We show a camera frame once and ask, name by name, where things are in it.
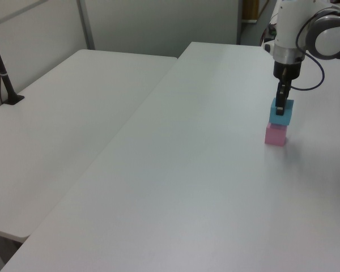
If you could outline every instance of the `pink cube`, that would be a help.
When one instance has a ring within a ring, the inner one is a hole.
[[[268,123],[265,143],[274,146],[284,146],[286,142],[287,126]]]

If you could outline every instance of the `table surface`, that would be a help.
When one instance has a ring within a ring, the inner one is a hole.
[[[321,63],[268,146],[272,58],[192,43],[3,272],[340,272],[340,61]]]
[[[0,235],[24,241],[176,62],[81,50],[0,107]]]

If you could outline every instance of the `foam block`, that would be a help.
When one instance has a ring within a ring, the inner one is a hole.
[[[268,123],[265,143],[274,146],[284,146],[286,143],[287,126]]]
[[[271,105],[271,113],[270,113],[270,123],[288,126],[291,122],[292,109],[294,107],[293,100],[287,100],[286,107],[284,109],[284,115],[276,115],[276,98],[273,99]]]

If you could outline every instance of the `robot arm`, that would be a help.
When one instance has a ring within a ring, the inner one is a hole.
[[[340,6],[326,0],[282,0],[277,35],[264,45],[279,79],[276,108],[283,115],[292,80],[300,75],[306,50],[317,58],[340,58]]]

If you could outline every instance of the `black pole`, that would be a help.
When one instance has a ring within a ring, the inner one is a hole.
[[[7,75],[7,71],[6,71],[5,65],[2,61],[1,56],[0,56],[0,76],[2,78],[2,81],[3,81],[5,88],[6,88],[6,91],[7,91],[7,100],[4,101],[4,104],[15,105],[17,102],[23,100],[24,96],[17,95],[15,93],[14,88],[11,85],[9,76]]]

